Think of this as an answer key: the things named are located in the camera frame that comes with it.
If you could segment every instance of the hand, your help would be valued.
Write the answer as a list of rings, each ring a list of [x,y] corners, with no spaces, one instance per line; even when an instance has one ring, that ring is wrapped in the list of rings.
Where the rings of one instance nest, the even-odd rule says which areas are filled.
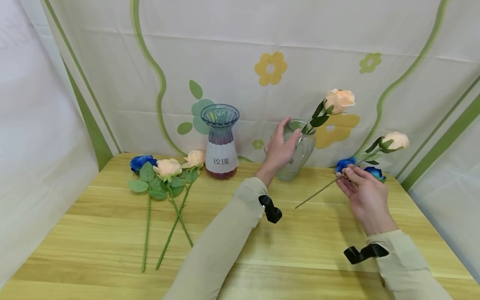
[[[362,223],[363,230],[370,236],[397,230],[388,211],[388,189],[372,174],[354,165],[343,169],[347,178],[336,181],[338,187],[350,200],[350,209]]]
[[[285,142],[283,129],[288,121],[290,121],[290,117],[283,119],[275,128],[274,133],[270,137],[270,142],[264,148],[266,154],[265,161],[255,174],[255,177],[263,181],[267,187],[272,182],[275,173],[290,161],[295,152],[295,145],[301,137],[301,129],[297,129],[292,133],[288,141]]]

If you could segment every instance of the glass vase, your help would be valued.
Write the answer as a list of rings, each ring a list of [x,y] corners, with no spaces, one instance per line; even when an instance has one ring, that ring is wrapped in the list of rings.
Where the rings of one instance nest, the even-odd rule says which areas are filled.
[[[290,122],[285,125],[283,131],[283,137],[285,141],[288,141],[296,129],[302,129],[307,124],[308,121],[305,120],[290,120]],[[315,133],[316,129],[311,128],[311,131],[308,134],[301,135],[299,141],[295,145],[295,152],[293,153],[292,159],[285,167],[277,172],[276,176],[278,179],[283,181],[291,181],[295,178],[297,173],[301,170],[301,168],[303,168],[307,160],[310,158],[310,155],[312,155],[312,152],[315,148]]]
[[[205,107],[200,116],[209,129],[205,153],[208,174],[218,179],[232,177],[239,165],[232,133],[239,111],[227,104],[212,104]]]

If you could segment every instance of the artificial rose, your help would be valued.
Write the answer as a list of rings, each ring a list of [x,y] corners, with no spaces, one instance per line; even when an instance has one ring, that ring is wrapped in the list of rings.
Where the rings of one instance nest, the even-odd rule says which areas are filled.
[[[379,146],[384,152],[394,152],[400,149],[406,149],[410,145],[408,137],[403,133],[391,132],[387,134],[380,142]]]
[[[355,105],[355,95],[352,91],[340,91],[336,88],[328,91],[324,100],[324,109],[330,115],[344,112],[347,107]]]
[[[130,161],[130,169],[136,174],[140,174],[140,169],[147,162],[149,162],[152,166],[156,166],[156,159],[154,159],[151,155],[135,156]]]
[[[380,169],[377,169],[375,167],[366,167],[365,169],[363,169],[367,172],[369,172],[370,174],[372,174],[375,178],[377,178],[379,181],[381,182],[385,182],[385,180],[387,179],[387,177],[385,177],[383,174],[382,174],[382,170]]]
[[[188,157],[185,158],[186,163],[184,163],[181,167],[185,168],[202,168],[205,163],[205,154],[199,150],[192,150],[188,153]]]
[[[172,177],[181,173],[180,163],[174,158],[157,160],[156,165],[153,166],[153,170],[163,181],[172,181]]]
[[[355,165],[357,163],[357,158],[352,156],[350,158],[341,159],[337,162],[335,167],[335,173],[341,173],[348,165]]]

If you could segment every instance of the vase rim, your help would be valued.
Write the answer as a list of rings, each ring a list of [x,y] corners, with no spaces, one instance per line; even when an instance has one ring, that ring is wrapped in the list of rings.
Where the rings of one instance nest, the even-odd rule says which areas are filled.
[[[228,122],[212,122],[212,121],[210,121],[209,119],[206,118],[206,115],[207,115],[208,112],[211,112],[212,110],[215,110],[215,109],[228,110],[230,113],[233,114],[234,118],[231,119]],[[233,124],[235,124],[238,121],[239,117],[240,117],[240,112],[239,112],[238,109],[236,109],[232,105],[221,104],[221,103],[220,104],[211,104],[211,105],[205,107],[204,109],[202,109],[202,111],[200,112],[200,118],[202,118],[202,120],[207,125],[216,126],[216,127],[232,126]]]
[[[293,123],[293,122],[301,123],[303,126],[308,124],[308,120],[306,121],[305,119],[291,119],[290,121],[287,122],[288,129],[290,129],[291,131],[295,131],[298,128],[298,127],[293,128],[291,126],[291,123]],[[317,129],[315,127],[313,127],[313,130],[310,133],[302,133],[302,135],[309,136],[309,135],[315,134],[315,132],[317,132]]]

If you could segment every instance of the blue glass vase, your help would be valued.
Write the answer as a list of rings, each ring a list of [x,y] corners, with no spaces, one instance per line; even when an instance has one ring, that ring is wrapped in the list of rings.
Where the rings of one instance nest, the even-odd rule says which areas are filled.
[[[232,177],[239,165],[232,133],[239,111],[227,104],[212,104],[205,107],[200,116],[209,129],[205,153],[208,174],[218,179]]]

